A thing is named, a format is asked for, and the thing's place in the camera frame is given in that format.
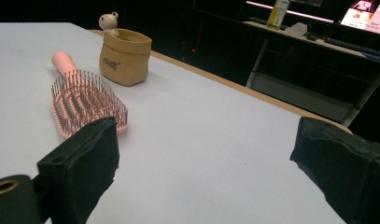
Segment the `display monitor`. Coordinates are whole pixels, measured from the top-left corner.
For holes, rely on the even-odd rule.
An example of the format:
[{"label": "display monitor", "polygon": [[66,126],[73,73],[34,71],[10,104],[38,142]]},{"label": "display monitor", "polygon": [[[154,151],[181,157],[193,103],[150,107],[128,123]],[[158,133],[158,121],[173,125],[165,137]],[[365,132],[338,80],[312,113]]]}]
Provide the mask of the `display monitor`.
[{"label": "display monitor", "polygon": [[323,0],[291,0],[291,2],[302,3],[314,7],[320,7]]},{"label": "display monitor", "polygon": [[380,0],[354,1],[340,23],[380,34]]},{"label": "display monitor", "polygon": [[[255,7],[273,8],[272,0],[250,0],[247,4]],[[345,1],[338,0],[291,0],[288,15],[312,21],[335,23],[342,18]]]}]

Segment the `light strip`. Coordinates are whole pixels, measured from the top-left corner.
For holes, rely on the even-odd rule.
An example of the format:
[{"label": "light strip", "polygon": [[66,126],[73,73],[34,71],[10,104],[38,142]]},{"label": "light strip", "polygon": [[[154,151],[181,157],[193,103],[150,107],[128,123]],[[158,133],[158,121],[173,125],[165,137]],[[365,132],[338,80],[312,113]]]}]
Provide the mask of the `light strip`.
[{"label": "light strip", "polygon": [[[253,6],[256,6],[256,7],[264,7],[264,8],[269,8],[269,9],[273,8],[271,6],[267,6],[267,5],[260,4],[260,3],[254,3],[254,2],[250,2],[250,1],[246,1],[246,3],[253,5]],[[290,10],[288,10],[288,14],[297,15],[297,16],[301,16],[301,17],[305,17],[305,18],[309,18],[309,19],[313,19],[313,20],[317,20],[317,21],[334,23],[334,21],[332,21],[332,20],[328,20],[328,19],[324,19],[324,18],[320,18],[320,17],[316,17],[316,16],[311,16],[311,15],[307,15],[307,14],[303,14],[303,13],[295,12],[295,11],[290,11]]]}]

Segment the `brown paper bag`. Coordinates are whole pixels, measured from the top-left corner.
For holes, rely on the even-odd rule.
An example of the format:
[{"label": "brown paper bag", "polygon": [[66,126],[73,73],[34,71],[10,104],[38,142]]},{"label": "brown paper bag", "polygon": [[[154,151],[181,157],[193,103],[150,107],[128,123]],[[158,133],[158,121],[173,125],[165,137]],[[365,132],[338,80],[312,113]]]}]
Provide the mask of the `brown paper bag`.
[{"label": "brown paper bag", "polygon": [[123,86],[146,80],[152,40],[134,31],[117,29],[119,36],[106,33],[99,67],[108,79]]}]

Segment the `bear figurine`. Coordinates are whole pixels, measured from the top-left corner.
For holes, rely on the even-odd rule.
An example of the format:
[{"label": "bear figurine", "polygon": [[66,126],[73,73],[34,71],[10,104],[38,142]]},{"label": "bear figurine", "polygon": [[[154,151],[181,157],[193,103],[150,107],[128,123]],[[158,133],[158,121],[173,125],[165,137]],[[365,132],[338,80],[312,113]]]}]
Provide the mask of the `bear figurine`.
[{"label": "bear figurine", "polygon": [[113,12],[111,14],[105,14],[99,19],[99,26],[103,29],[103,33],[111,33],[113,36],[119,36],[119,32],[117,30],[118,26],[118,13]]}]

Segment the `white tabletop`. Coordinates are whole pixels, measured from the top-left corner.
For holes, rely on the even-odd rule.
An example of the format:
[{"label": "white tabletop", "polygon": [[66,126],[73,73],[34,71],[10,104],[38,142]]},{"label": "white tabletop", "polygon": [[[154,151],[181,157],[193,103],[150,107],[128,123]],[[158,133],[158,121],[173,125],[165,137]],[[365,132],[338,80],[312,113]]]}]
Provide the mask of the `white tabletop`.
[{"label": "white tabletop", "polygon": [[[0,23],[0,178],[38,174],[61,144],[51,55],[99,73],[103,38],[70,23]],[[344,223],[289,160],[299,116],[151,57],[129,106],[120,168],[88,223]]]}]

